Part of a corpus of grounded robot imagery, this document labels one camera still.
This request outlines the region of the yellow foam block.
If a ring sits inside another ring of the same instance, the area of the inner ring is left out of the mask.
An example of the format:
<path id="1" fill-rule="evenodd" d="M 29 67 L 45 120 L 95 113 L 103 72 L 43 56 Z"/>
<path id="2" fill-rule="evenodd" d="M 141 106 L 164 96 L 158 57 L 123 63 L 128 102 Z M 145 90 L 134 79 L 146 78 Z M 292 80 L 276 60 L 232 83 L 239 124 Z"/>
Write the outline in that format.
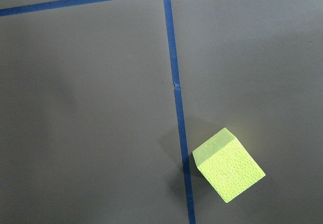
<path id="1" fill-rule="evenodd" d="M 265 177 L 265 172 L 227 128 L 222 128 L 192 154 L 198 170 L 225 203 Z"/>

